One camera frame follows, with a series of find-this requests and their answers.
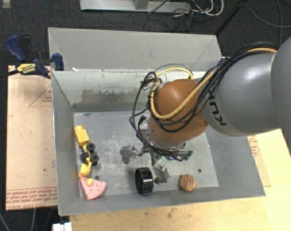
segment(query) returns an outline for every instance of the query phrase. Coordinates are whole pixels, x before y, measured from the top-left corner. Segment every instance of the small brown object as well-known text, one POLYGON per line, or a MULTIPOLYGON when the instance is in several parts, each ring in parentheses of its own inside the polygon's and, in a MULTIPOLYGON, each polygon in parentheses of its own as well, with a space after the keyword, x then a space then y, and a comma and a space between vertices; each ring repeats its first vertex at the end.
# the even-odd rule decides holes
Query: small brown object
POLYGON ((180 189, 185 192, 191 192, 196 188, 196 182, 194 177, 189 174, 185 174, 180 178, 180 189))

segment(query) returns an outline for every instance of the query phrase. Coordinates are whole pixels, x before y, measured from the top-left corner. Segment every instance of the cardboard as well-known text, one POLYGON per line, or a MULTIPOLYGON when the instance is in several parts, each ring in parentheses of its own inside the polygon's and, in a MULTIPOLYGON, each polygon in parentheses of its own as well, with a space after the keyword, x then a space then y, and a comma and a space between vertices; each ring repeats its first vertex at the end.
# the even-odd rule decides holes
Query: cardboard
POLYGON ((51 81, 8 78, 6 210, 57 205, 51 81))

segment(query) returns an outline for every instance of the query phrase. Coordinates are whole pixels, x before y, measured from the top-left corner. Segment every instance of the black cable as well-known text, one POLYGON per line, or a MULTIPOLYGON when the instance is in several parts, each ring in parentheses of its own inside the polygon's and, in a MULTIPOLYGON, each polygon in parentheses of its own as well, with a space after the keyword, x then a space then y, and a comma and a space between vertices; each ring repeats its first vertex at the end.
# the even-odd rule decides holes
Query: black cable
MULTIPOLYGON (((240 49, 239 51, 237 51, 235 54, 233 54, 233 56, 229 59, 226 59, 222 64, 219 65, 219 68, 216 70, 215 74, 212 76, 212 78, 208 81, 208 83, 205 85, 205 87, 202 89, 202 91, 199 94, 199 98, 196 102, 196 104, 191 108, 190 111, 188 111, 184 116, 182 116, 181 118, 177 119, 176 121, 170 122, 170 123, 166 123, 166 122, 160 122, 159 119, 157 119, 155 117, 155 115, 151 112, 152 117, 154 118, 154 120, 160 125, 160 126, 171 126, 174 124, 177 124, 179 122, 182 122, 186 117, 188 117, 192 112, 196 112, 198 105, 200 105, 201 101, 205 98, 205 96, 209 93, 209 91, 212 89, 212 92, 216 89, 216 87, 219 85, 221 79, 223 78, 225 72, 237 61, 239 61, 240 59, 242 59, 243 57, 246 57, 250 54, 256 54, 257 52, 253 52, 253 53, 245 53, 247 50, 249 49, 253 49, 256 47, 268 47, 268 48, 275 48, 273 47, 272 44, 270 43, 266 43, 266 42, 259 42, 259 43, 254 43, 251 45, 248 45, 242 49, 240 49)), ((210 70, 207 71, 207 73, 203 76, 202 79, 204 79, 206 77, 206 75, 210 72, 210 70)), ((167 130, 165 129, 165 131, 168 132, 176 132, 179 131, 180 129, 175 129, 175 130, 167 130)))
POLYGON ((145 27, 146 27, 146 25, 149 23, 149 22, 160 22, 160 23, 162 23, 165 27, 167 27, 171 32, 174 32, 174 30, 171 28, 171 26, 169 26, 167 23, 165 23, 165 22, 163 22, 163 21, 161 21, 161 20, 148 20, 148 21, 146 21, 144 24, 143 24, 143 26, 142 26, 142 31, 144 31, 145 30, 145 27))
POLYGON ((143 145, 145 145, 147 148, 149 148, 150 150, 152 150, 154 153, 156 154, 160 154, 160 155, 163 155, 163 156, 167 156, 169 157, 170 159, 172 160, 177 160, 177 161, 182 161, 183 159, 179 159, 177 158, 178 156, 181 156, 177 153, 171 153, 169 151, 165 151, 163 149, 160 149, 160 148, 157 148, 151 144, 149 144, 145 139, 144 137, 142 136, 141 132, 140 132, 140 125, 141 125, 141 122, 138 123, 138 128, 136 127, 136 123, 135 123, 135 109, 136 109, 136 105, 137 105, 137 101, 138 101, 138 98, 139 98, 139 95, 140 95, 140 92, 142 90, 142 88, 144 87, 144 85, 146 85, 147 83, 151 82, 151 81, 157 81, 158 78, 156 76, 156 73, 155 72, 149 72, 146 77, 144 78, 144 80, 142 81, 141 83, 141 86, 138 90, 138 93, 136 95, 136 98, 135 98, 135 101, 134 101, 134 105, 133 105, 133 109, 132 109, 132 116, 130 117, 130 124, 131 126, 134 128, 135 132, 136 132, 136 136, 137 138, 143 143, 143 145))
POLYGON ((0 79, 6 78, 8 76, 15 75, 15 74, 18 74, 18 73, 19 73, 18 70, 13 70, 11 72, 8 72, 8 73, 5 73, 5 74, 0 75, 0 79))
POLYGON ((159 8, 161 8, 168 0, 165 0, 164 2, 162 2, 158 7, 156 7, 155 9, 151 10, 148 14, 151 14, 153 12, 155 12, 156 10, 158 10, 159 8))

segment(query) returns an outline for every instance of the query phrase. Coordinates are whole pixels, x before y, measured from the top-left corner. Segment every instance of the robotic hand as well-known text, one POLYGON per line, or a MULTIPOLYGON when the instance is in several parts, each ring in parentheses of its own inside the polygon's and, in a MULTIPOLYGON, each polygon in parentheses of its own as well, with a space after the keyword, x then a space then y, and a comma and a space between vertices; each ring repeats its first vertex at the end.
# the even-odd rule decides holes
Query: robotic hand
POLYGON ((184 67, 157 71, 142 81, 130 118, 143 143, 141 150, 133 148, 134 157, 150 152, 153 165, 162 156, 188 160, 192 151, 185 149, 185 142, 208 125, 227 136, 281 128, 291 154, 291 37, 278 50, 262 42, 246 46, 200 79, 184 67), (163 83, 159 76, 173 70, 189 77, 163 83), (145 88, 150 89, 146 109, 136 114, 145 88), (149 118, 141 116, 136 125, 135 117, 146 110, 149 118))

